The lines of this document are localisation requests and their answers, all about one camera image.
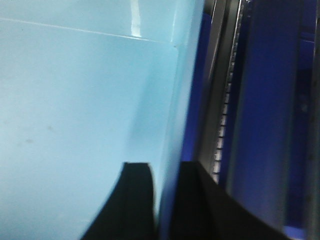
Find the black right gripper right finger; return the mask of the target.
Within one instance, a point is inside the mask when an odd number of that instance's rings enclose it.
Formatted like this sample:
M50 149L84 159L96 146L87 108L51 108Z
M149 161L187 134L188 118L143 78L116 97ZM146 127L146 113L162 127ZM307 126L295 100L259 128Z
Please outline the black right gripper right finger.
M220 188L198 162L180 164L171 240L286 240Z

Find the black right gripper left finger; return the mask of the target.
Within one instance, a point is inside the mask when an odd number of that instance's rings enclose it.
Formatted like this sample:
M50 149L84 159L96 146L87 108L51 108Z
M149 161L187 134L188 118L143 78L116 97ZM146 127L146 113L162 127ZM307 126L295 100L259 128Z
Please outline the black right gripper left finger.
M153 178L147 163L123 165L120 177L83 240L155 240Z

